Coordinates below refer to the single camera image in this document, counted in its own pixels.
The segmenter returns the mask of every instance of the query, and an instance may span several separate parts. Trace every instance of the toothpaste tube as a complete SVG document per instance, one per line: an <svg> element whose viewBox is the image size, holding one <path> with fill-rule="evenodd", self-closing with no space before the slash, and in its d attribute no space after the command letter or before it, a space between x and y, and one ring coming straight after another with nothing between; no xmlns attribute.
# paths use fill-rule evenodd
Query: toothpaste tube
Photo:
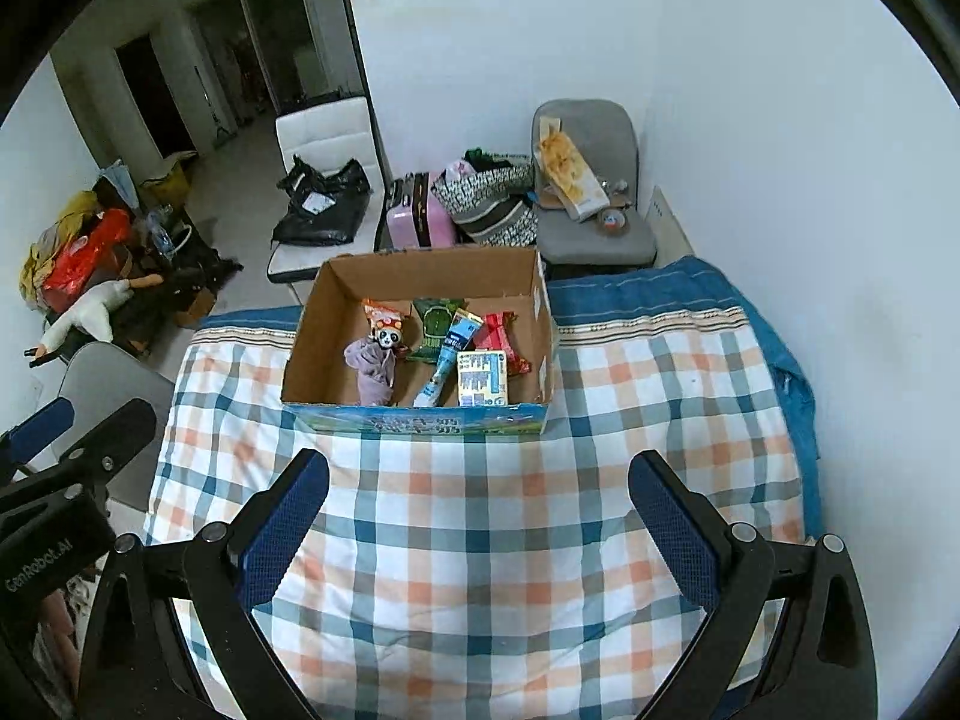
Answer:
<svg viewBox="0 0 960 720"><path fill-rule="evenodd" d="M450 373L457 367L457 352L462 352L470 343L473 334L483 325L481 317L474 316L469 311L458 308L453 314L453 322L443 339L440 347L440 359L437 369L433 372L424 388L414 398L414 408L420 409L435 406L440 402L440 392Z"/></svg>

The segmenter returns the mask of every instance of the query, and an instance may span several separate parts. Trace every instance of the purple cloth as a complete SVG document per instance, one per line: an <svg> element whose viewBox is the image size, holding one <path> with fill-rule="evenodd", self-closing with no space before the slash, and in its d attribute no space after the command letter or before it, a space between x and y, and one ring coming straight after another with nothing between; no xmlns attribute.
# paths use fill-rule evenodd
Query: purple cloth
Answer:
<svg viewBox="0 0 960 720"><path fill-rule="evenodd" d="M344 349L344 360L357 372L360 405L388 406L394 396L397 356L372 338L357 338Z"/></svg>

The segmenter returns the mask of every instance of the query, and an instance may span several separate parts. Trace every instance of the checkered bedsheet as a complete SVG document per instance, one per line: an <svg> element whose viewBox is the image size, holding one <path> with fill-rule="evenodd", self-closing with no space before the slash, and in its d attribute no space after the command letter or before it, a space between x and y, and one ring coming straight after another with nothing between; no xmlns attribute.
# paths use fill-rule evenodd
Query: checkered bedsheet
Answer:
<svg viewBox="0 0 960 720"><path fill-rule="evenodd" d="M328 499L253 613L323 717L634 717L703 619L631 507L642 449L728 521L803 538L798 464L742 307L562 327L544 435L486 440L307 432L280 404L281 314L195 334L146 529L190 538L301 448L328 457ZM178 603L200 668L223 680ZM738 683L775 622L768 605Z"/></svg>

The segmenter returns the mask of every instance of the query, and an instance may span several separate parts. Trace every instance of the black plastic bag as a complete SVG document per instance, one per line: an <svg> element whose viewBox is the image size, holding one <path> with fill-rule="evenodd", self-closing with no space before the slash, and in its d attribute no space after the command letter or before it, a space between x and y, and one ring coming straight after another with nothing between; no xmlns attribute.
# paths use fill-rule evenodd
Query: black plastic bag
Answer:
<svg viewBox="0 0 960 720"><path fill-rule="evenodd" d="M334 247L350 244L370 202L371 186L363 166L355 159L333 175L322 175L298 156L277 189L290 196L287 215L274 227L272 240L299 247ZM318 206L317 198L328 207Z"/></svg>

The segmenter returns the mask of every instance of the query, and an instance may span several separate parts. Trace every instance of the gray chair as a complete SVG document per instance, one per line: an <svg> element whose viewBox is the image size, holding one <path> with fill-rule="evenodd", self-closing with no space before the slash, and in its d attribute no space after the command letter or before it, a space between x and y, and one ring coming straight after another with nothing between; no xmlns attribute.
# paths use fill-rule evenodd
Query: gray chair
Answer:
<svg viewBox="0 0 960 720"><path fill-rule="evenodd" d="M174 397L173 383L112 343L88 343L70 360L59 396L73 405L74 420L52 444L57 457L132 398L150 403L157 414L154 439L107 485L109 496L146 512L160 459L160 444Z"/></svg>
<svg viewBox="0 0 960 720"><path fill-rule="evenodd" d="M552 265L648 266L656 259L650 225L637 213L637 135L627 112L611 100L550 100L534 114L531 142L539 143L541 117L560 119L593 172L608 181L625 180L630 207L622 209L627 229L619 236L602 233L593 220L582 223L562 210L536 209L536 247ZM549 182L536 168L536 190Z"/></svg>

